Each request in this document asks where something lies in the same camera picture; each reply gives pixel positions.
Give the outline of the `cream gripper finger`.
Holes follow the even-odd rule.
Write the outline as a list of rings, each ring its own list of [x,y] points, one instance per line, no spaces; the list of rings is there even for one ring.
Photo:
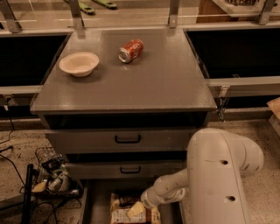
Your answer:
[[[141,214],[144,211],[145,207],[142,202],[136,202],[127,212],[127,216],[132,219],[133,217]]]

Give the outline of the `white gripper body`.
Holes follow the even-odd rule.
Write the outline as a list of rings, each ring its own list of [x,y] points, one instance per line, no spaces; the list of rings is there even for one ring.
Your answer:
[[[158,196],[156,195],[153,187],[147,188],[142,193],[141,201],[143,205],[148,209],[152,209],[153,207],[157,207],[159,205]]]

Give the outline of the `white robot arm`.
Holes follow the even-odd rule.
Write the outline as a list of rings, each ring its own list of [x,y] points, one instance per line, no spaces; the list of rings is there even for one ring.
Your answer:
[[[201,129],[187,146],[187,167],[159,177],[127,216],[180,201],[188,193],[192,224],[251,224],[242,176],[259,172],[263,164],[255,141],[222,129]]]

